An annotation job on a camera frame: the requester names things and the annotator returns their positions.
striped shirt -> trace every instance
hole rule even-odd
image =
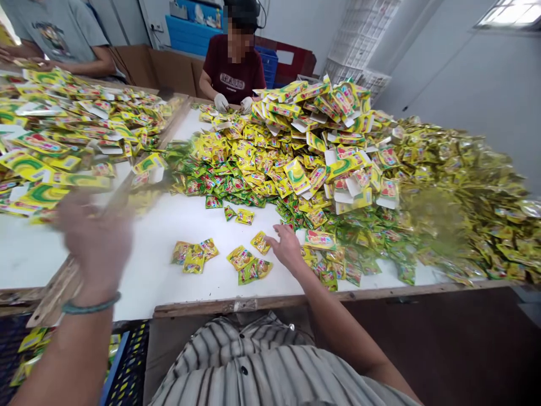
[[[150,404],[418,405],[307,345],[272,312],[240,332],[226,317],[197,330]]]

hand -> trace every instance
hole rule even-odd
[[[36,68],[39,72],[50,72],[54,67],[63,68],[62,62],[47,60],[43,58],[29,58],[28,60],[35,62],[39,65],[39,68]]]
[[[85,293],[96,300],[112,298],[131,254],[129,218],[111,214],[91,217],[98,208],[89,195],[71,193],[59,204],[59,228],[64,244],[78,261]]]
[[[5,62],[13,62],[14,57],[10,54],[9,47],[0,45],[0,59]]]
[[[216,106],[216,110],[220,113],[226,113],[229,108],[229,103],[222,93],[218,93],[214,96],[214,105]]]
[[[265,237],[265,241],[270,244],[276,258],[285,265],[287,269],[297,278],[300,272],[308,268],[300,253],[300,243],[297,236],[289,226],[276,225],[274,230],[278,233],[280,241],[273,237]]]
[[[252,111],[252,102],[254,100],[251,97],[244,98],[243,101],[241,101],[241,113],[242,114],[248,114]]]

gray t-shirt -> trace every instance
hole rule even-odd
[[[93,46],[109,45],[92,11],[82,0],[1,0],[15,33],[35,42],[51,60],[88,63]]]

dark floor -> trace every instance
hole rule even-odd
[[[518,301],[502,288],[346,307],[426,406],[526,405],[539,401],[541,330]]]

wall outlet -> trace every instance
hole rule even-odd
[[[156,32],[163,32],[163,27],[161,23],[152,23],[150,29]]]

